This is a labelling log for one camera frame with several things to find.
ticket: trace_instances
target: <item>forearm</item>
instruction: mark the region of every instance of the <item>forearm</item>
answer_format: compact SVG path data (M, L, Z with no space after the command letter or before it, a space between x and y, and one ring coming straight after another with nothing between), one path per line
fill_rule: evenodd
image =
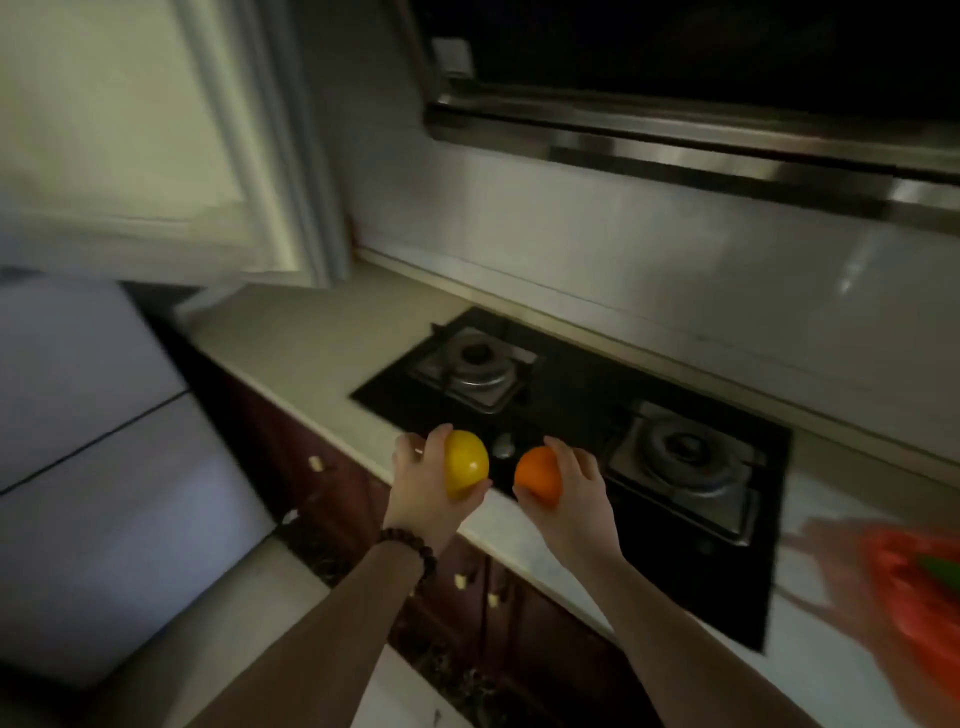
M410 547L386 542L371 548L191 728L349 726L396 615L421 574L420 557Z
M585 558L574 573L667 728L816 725L622 557Z

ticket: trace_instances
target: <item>black glass cooktop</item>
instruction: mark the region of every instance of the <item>black glass cooktop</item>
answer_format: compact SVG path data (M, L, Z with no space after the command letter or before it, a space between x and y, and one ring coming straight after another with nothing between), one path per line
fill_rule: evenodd
M417 370L418 363L429 361L445 342L458 335L475 337L477 332L526 357L518 364L520 385L494 412L451 397L444 390L447 381L431 384ZM530 353L536 356L532 363ZM494 487L510 497L518 457L541 445L543 435L595 453L604 468L626 558L691 614L751 649L763 649L789 429L481 308L434 326L432 333L425 331L423 342L350 396L420 435L449 422L476 433L488 450L495 451L497 439L502 442L509 434L516 453L505 459L492 457L491 478ZM665 508L656 497L624 487L623 478L610 468L610 459L635 421L637 402L650 402L714 428L762 453L749 478L756 492L749 543L718 538L698 526L696 519Z

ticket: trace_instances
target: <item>range hood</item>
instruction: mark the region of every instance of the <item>range hood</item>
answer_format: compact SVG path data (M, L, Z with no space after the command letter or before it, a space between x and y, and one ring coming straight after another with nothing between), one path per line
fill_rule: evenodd
M929 14L390 2L434 138L960 234L960 63Z

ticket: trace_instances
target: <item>hand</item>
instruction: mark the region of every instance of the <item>hand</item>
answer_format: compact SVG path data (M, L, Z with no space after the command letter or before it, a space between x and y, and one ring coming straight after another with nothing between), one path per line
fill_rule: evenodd
M526 488L514 486L520 508L534 522L557 560L574 573L591 559L623 558L607 484L597 459L554 437L544 437L543 442L557 455L564 490L551 511Z
M394 443L394 487L390 491L384 528L405 528L433 549L446 548L457 527L477 509L492 482L473 486L469 495L452 500L446 492L444 443L453 425L440 425L426 439L407 432Z

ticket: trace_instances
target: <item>beaded bracelet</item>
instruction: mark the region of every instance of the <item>beaded bracelet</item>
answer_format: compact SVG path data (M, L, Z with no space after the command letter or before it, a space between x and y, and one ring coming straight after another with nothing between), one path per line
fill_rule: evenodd
M437 570L437 557L433 555L433 549L425 544L420 536L415 536L404 528L384 528L380 531L376 542L380 544L384 541L399 541L420 555L420 559L423 560L423 576L421 576L420 581L417 582L418 587L426 584Z

